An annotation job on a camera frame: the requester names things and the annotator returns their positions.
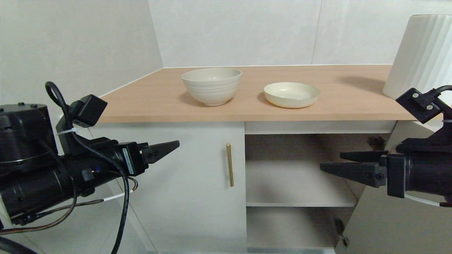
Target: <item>ceramic bowl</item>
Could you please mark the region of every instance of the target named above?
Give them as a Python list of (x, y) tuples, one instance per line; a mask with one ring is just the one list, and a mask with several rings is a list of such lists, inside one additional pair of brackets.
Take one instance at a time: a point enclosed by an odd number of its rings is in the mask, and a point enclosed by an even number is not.
[(231, 68), (207, 68), (182, 75), (188, 93), (207, 106), (228, 102), (239, 88), (242, 72)]
[(320, 96), (320, 90), (312, 85), (295, 82), (279, 82), (264, 87), (265, 98), (283, 108), (305, 108)]

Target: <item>white cable tie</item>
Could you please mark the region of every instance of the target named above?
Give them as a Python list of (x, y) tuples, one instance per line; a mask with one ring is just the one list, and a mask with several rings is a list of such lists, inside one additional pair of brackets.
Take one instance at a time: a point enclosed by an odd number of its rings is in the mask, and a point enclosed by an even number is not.
[(415, 197), (415, 196), (408, 195), (406, 193), (405, 193), (405, 198), (409, 198), (411, 200), (414, 200), (414, 201), (417, 201), (417, 202), (421, 202), (421, 203), (424, 203), (424, 204), (427, 204), (427, 205), (432, 205), (432, 206), (436, 206), (436, 207), (439, 206), (438, 202), (431, 201), (431, 200), (428, 200), (428, 199), (418, 198), (418, 197)]
[(72, 128), (72, 129), (70, 129), (70, 130), (66, 130), (66, 131), (62, 131), (62, 132), (57, 132), (56, 135), (59, 136), (59, 135), (66, 134), (66, 133), (69, 133), (69, 132), (76, 132), (77, 130), (78, 130), (78, 129), (74, 127), (74, 128)]
[(115, 198), (120, 198), (120, 197), (122, 197), (122, 196), (124, 196), (124, 195), (125, 195), (125, 193), (123, 192), (123, 193), (118, 194), (118, 195), (114, 195), (114, 196), (111, 196), (111, 197), (108, 197), (108, 198), (104, 198), (104, 202), (105, 202), (105, 201), (108, 201), (108, 200), (115, 199)]

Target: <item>ribbed vase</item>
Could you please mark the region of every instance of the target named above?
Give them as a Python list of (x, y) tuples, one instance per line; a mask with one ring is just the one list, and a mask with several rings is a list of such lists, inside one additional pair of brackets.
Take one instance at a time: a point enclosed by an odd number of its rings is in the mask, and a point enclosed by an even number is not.
[[(452, 15), (411, 16), (383, 93), (396, 99), (410, 88), (442, 85), (452, 85)], [(440, 99), (451, 105), (452, 91)]]

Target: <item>cabinet hinge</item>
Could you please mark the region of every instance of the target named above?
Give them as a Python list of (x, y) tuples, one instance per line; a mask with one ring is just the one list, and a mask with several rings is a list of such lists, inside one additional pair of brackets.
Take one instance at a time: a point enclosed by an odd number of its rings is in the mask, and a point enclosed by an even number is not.
[(335, 219), (334, 225), (336, 226), (336, 231), (339, 236), (339, 244), (342, 245), (343, 249), (347, 249), (348, 246), (350, 245), (350, 240), (343, 235), (344, 230), (345, 230), (344, 223), (340, 219)]
[(380, 136), (372, 136), (367, 139), (368, 145), (372, 148), (374, 151), (383, 151), (386, 146), (386, 140), (384, 140)]

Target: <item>brass cabinet handle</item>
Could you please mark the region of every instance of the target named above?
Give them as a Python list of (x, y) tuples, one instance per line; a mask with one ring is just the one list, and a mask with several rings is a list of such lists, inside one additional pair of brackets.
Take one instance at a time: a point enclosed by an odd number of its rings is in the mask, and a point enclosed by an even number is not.
[(226, 153), (227, 153), (227, 165), (229, 168), (229, 185), (234, 187), (234, 175), (232, 173), (232, 154), (231, 154), (231, 144), (226, 144)]

